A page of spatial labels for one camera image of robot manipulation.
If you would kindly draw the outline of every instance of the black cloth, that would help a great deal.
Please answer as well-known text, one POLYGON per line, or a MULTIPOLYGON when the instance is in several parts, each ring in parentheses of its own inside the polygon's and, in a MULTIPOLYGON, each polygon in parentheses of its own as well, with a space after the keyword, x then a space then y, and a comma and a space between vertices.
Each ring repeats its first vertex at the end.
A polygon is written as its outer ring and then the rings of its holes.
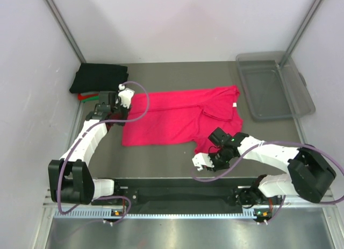
POLYGON ((103 63, 82 63, 75 74, 71 93, 118 91, 118 85, 128 80, 128 67, 103 63))

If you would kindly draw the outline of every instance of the stack of folded clothes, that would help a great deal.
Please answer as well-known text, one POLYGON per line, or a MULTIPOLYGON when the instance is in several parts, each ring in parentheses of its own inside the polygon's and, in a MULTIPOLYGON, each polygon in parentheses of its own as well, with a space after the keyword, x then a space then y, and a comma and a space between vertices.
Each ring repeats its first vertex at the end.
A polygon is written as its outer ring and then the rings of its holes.
POLYGON ((128 67, 104 63, 82 63, 69 91, 82 102, 98 100, 100 91, 118 91, 128 80, 128 67))

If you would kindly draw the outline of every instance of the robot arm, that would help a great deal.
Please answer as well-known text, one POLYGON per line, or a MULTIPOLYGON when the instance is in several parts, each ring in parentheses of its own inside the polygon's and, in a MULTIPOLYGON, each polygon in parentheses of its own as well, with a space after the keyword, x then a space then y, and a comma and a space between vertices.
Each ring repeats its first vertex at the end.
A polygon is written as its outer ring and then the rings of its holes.
POLYGON ((83 128, 70 149, 59 160, 52 160, 50 162, 48 174, 51 197, 54 202, 57 201, 56 192, 61 166, 70 153, 71 148, 74 147, 80 138, 82 140, 69 158, 63 173, 61 202, 89 204, 102 196, 118 195, 119 186, 115 180, 92 179, 88 170, 92 155, 113 124, 101 123, 90 131, 87 130, 103 120, 127 119, 134 91, 125 88, 123 85, 119 86, 119 90, 119 92, 99 93, 99 103, 96 104, 95 110, 87 115, 83 128))
MULTIPOLYGON (((219 151, 196 154, 192 162, 199 171, 204 168, 212 171, 229 168, 232 158, 262 144, 262 141, 244 133, 237 133, 232 137, 220 128, 209 139, 219 147, 219 151)), ((285 172, 282 175, 264 175, 258 178, 251 190, 254 190, 255 196, 260 200, 277 195, 298 195, 307 201, 319 203, 336 177, 335 171, 319 153, 303 147, 268 144, 258 146, 243 158, 256 160, 285 172)))

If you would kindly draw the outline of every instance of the transparent plastic container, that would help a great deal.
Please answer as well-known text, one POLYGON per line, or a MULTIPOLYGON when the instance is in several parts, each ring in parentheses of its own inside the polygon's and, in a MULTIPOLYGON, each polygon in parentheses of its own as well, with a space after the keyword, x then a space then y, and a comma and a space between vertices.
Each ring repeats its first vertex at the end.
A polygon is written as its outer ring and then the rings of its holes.
POLYGON ((315 112, 306 82, 292 58, 280 69, 284 52, 239 54, 236 65, 255 120, 302 117, 315 112))

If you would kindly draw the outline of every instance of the vertical metal post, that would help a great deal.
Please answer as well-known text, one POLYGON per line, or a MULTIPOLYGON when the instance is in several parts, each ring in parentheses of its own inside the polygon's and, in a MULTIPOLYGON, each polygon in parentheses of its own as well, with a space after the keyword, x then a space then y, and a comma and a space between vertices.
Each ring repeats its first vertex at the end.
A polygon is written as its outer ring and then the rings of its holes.
POLYGON ((83 54, 81 53, 81 50, 78 47, 73 35, 71 34, 65 20, 63 20, 59 9, 56 7, 54 0, 44 0, 44 1, 47 3, 49 9, 51 10, 51 12, 54 16, 54 18, 56 19, 56 21, 60 25, 63 34, 66 36, 68 42, 70 43, 71 47, 73 48, 73 50, 74 50, 76 56, 79 58, 80 62, 86 62, 86 59, 83 56, 83 54))
POLYGON ((295 33, 292 41, 290 42, 287 50, 285 51, 285 54, 284 54, 283 58, 281 59, 281 62, 279 63, 280 69, 282 69, 284 67, 286 61, 291 56, 291 54, 294 51, 296 45, 300 41, 300 39, 301 39, 302 35, 304 34, 304 32, 306 31, 309 23, 311 22, 311 20, 313 19, 314 15, 316 14, 316 11, 320 7, 322 1, 323 0, 314 0, 314 2, 312 3, 311 8, 309 9, 308 13, 306 14, 305 18, 303 19, 299 29, 295 33))

